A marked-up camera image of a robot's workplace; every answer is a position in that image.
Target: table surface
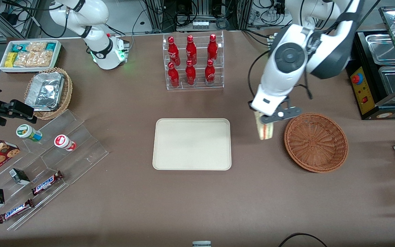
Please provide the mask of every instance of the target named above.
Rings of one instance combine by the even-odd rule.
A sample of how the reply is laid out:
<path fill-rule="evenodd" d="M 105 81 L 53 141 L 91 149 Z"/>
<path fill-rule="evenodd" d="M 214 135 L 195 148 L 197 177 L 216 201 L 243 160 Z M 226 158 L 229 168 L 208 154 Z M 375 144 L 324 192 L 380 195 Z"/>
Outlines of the table surface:
<path fill-rule="evenodd" d="M 214 247 L 271 247 L 295 232 L 331 247 L 394 246 L 395 120 L 360 120 L 345 72 L 328 80 L 309 76 L 313 100 L 298 87 L 292 103 L 336 121 L 349 155 L 329 174 L 303 170 L 284 147 L 287 121 L 275 124 L 272 139 L 260 141 L 247 105 L 248 69 L 266 47 L 241 32 L 224 35 L 225 88 L 194 92 L 166 90 L 162 35 L 135 37 L 128 63 L 110 71 L 93 63 L 82 39 L 62 39 L 59 66 L 74 84 L 69 108 L 110 154 L 18 230 L 0 225 L 0 246 L 187 247 L 211 240 Z M 253 69 L 254 88 L 265 61 Z M 31 76 L 2 72 L 0 99 L 23 99 Z M 155 170 L 160 118 L 228 119 L 232 167 Z M 0 139 L 19 144 L 14 130 L 23 123 L 8 120 Z M 303 236 L 286 246 L 299 243 L 319 246 Z"/>

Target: clear acrylic shelf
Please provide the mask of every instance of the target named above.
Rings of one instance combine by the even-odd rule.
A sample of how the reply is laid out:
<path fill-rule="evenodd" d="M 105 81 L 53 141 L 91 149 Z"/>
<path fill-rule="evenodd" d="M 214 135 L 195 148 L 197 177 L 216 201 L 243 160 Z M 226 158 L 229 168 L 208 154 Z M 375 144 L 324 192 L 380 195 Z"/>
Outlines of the clear acrylic shelf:
<path fill-rule="evenodd" d="M 36 205 L 25 214 L 16 216 L 2 224 L 2 227 L 8 227 L 7 230 L 15 230 L 20 227 L 50 200 L 108 155 L 100 142 L 91 136 L 83 126 L 83 121 L 69 110 L 50 121 L 40 131 L 43 135 L 42 139 L 39 142 L 24 140 L 28 148 L 25 152 L 26 155 L 0 173 L 0 189 L 4 190 L 5 198 L 5 205 L 0 208 L 0 214 L 25 203 L 28 198 L 33 198 Z M 77 143 L 77 148 L 69 152 L 56 147 L 53 141 L 54 137 L 59 134 L 67 135 Z M 26 186 L 16 184 L 9 174 L 8 169 L 12 168 L 23 170 L 30 178 L 31 183 Z M 62 172 L 64 178 L 33 197 L 31 189 L 50 178 L 58 170 Z"/>
<path fill-rule="evenodd" d="M 216 35 L 216 43 L 218 45 L 217 49 L 217 59 L 214 62 L 215 68 L 215 82 L 213 86 L 207 86 L 205 84 L 205 68 L 207 67 L 207 47 L 210 42 L 210 34 Z M 196 84 L 190 86 L 187 83 L 187 75 L 185 74 L 185 69 L 187 67 L 187 53 L 185 48 L 187 47 L 187 36 L 189 33 L 173 33 L 163 36 L 163 55 L 164 55 L 164 70 L 166 72 L 166 85 L 168 90 L 173 89 L 214 89 L 223 88 L 225 86 L 225 76 L 224 76 L 224 33 L 223 32 L 202 32 L 202 33 L 192 33 L 193 41 L 197 48 L 197 64 L 194 66 L 196 69 Z M 179 73 L 179 84 L 178 88 L 171 86 L 169 82 L 169 43 L 167 38 L 172 36 L 175 39 L 175 44 L 179 49 L 179 57 L 181 64 L 176 66 Z"/>

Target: red bottle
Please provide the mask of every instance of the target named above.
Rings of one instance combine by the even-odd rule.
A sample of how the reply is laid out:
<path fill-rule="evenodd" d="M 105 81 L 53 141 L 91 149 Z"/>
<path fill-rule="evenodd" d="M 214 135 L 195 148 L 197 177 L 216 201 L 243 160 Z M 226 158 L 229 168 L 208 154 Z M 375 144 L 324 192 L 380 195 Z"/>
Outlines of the red bottle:
<path fill-rule="evenodd" d="M 170 36 L 167 40 L 169 41 L 170 61 L 172 61 L 176 66 L 179 66 L 181 64 L 181 59 L 179 58 L 179 50 L 178 46 L 175 44 L 175 39 Z"/>
<path fill-rule="evenodd" d="M 216 43 L 216 35 L 210 35 L 210 43 L 208 44 L 208 59 L 213 59 L 213 61 L 217 60 L 217 43 Z"/>
<path fill-rule="evenodd" d="M 207 84 L 207 86 L 214 85 L 214 73 L 215 73 L 215 69 L 213 66 L 213 60 L 208 59 L 207 67 L 205 68 L 205 84 Z"/>
<path fill-rule="evenodd" d="M 187 48 L 185 50 L 187 51 L 187 60 L 191 60 L 193 65 L 196 65 L 198 63 L 198 53 L 196 51 L 196 45 L 193 42 L 193 36 L 191 35 L 187 36 Z"/>
<path fill-rule="evenodd" d="M 172 87 L 179 87 L 179 73 L 173 62 L 169 62 L 169 80 Z"/>
<path fill-rule="evenodd" d="M 185 69 L 185 74 L 187 74 L 187 83 L 190 86 L 196 84 L 196 69 L 193 67 L 193 62 L 189 59 L 187 60 L 187 68 Z"/>

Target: yellow package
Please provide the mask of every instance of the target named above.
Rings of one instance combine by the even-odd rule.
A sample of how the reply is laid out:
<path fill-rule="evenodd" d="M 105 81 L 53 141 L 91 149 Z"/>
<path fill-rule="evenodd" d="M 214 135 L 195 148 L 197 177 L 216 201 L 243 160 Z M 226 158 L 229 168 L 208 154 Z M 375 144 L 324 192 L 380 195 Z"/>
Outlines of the yellow package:
<path fill-rule="evenodd" d="M 16 60 L 16 56 L 17 56 L 16 52 L 9 52 L 7 54 L 7 58 L 6 58 L 6 61 L 4 63 L 4 67 L 12 68 L 13 67 L 13 63 Z"/>

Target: wicker basket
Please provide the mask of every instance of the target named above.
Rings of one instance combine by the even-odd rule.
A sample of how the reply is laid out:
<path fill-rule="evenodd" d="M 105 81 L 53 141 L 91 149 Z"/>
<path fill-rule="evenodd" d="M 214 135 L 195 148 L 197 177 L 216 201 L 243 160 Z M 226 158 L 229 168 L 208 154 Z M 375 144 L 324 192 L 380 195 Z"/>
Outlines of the wicker basket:
<path fill-rule="evenodd" d="M 284 144 L 293 160 L 311 172 L 334 171 L 348 155 L 344 132 L 321 114 L 301 114 L 292 119 L 284 132 Z"/>
<path fill-rule="evenodd" d="M 63 94 L 60 99 L 60 106 L 56 111 L 35 111 L 34 115 L 37 118 L 44 119 L 44 120 L 50 120 L 58 117 L 60 114 L 62 114 L 69 105 L 69 102 L 71 101 L 71 94 L 72 94 L 72 81 L 71 78 L 69 78 L 67 72 L 65 72 L 63 69 L 60 68 L 53 68 L 53 69 L 47 69 L 44 71 L 41 71 L 39 73 L 52 73 L 52 72 L 59 72 L 62 73 L 65 76 L 65 81 L 63 85 Z M 27 90 L 25 91 L 24 94 L 24 100 L 27 98 L 28 92 L 30 91 L 30 86 L 32 84 L 33 78 L 30 80 L 30 83 L 28 83 Z"/>

